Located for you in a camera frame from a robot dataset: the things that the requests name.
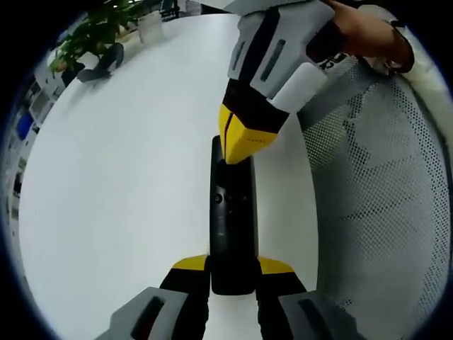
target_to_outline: desk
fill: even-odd
[[[74,80],[50,111],[25,170],[23,264],[35,301],[65,340],[92,339],[112,312],[209,240],[211,139],[238,18],[164,24],[95,87]],[[316,284],[316,207],[295,117],[255,157],[260,253]],[[210,299],[205,339],[260,339],[256,302]]]

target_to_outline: white table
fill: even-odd
[[[92,339],[112,312],[158,287],[179,259],[206,253],[211,139],[238,18],[164,25],[95,88],[74,81],[48,115],[25,170],[20,241],[30,288],[65,340]],[[291,117],[255,157],[260,253],[316,284],[308,159]],[[205,339],[260,339],[254,295],[210,298]]]

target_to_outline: human hand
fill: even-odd
[[[337,1],[326,3],[335,11],[333,21],[346,38],[344,53],[384,58],[397,64],[411,60],[411,46],[389,23]]]

